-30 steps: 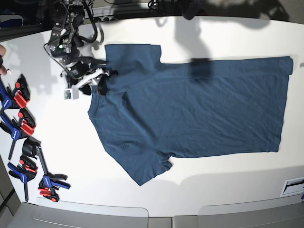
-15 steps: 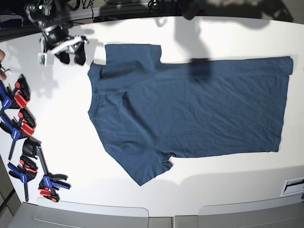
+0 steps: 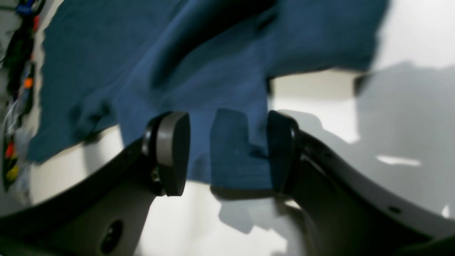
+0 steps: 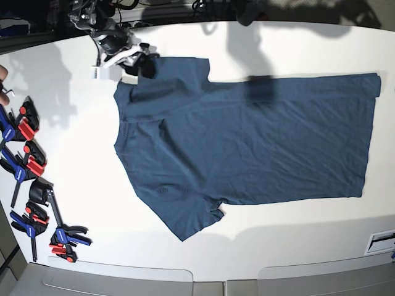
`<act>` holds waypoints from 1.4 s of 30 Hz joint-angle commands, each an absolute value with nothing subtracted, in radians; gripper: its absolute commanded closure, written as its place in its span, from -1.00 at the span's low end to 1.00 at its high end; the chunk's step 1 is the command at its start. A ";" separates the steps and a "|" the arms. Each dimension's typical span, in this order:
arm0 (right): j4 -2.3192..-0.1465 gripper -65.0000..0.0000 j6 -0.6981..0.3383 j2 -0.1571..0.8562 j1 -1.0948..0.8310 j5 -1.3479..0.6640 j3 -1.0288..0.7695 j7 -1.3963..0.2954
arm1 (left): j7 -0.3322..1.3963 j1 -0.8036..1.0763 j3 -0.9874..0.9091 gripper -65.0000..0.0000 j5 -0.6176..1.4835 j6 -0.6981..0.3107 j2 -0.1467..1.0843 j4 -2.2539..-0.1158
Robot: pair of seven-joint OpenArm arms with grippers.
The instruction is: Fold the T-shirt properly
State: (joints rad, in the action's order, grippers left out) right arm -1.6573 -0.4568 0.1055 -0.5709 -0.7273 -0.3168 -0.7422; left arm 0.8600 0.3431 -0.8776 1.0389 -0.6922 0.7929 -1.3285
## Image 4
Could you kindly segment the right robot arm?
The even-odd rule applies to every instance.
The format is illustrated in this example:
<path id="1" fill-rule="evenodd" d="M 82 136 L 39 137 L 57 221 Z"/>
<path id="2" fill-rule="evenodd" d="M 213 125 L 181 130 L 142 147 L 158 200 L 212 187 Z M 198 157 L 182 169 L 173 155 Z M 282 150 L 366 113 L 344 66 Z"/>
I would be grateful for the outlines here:
<path id="1" fill-rule="evenodd" d="M 69 19 L 75 28 L 84 31 L 98 50 L 97 67 L 119 65 L 127 74 L 137 76 L 152 69 L 151 53 L 147 43 L 135 44 L 130 28 L 123 27 L 112 17 L 121 10 L 133 10 L 120 1 L 71 1 Z"/>

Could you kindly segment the person hand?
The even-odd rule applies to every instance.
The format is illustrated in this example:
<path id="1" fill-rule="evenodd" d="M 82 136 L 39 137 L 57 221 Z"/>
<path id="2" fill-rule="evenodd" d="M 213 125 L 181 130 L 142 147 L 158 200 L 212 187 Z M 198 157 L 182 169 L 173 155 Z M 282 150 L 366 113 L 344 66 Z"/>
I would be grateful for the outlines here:
<path id="1" fill-rule="evenodd" d="M 1 80 L 1 105 L 8 105 L 9 104 L 9 97 L 7 96 L 7 94 L 3 91 L 3 87 L 4 87 L 4 80 L 7 78 L 8 75 L 8 71 L 5 67 L 3 67 L 2 65 L 0 65 L 0 80 Z"/>

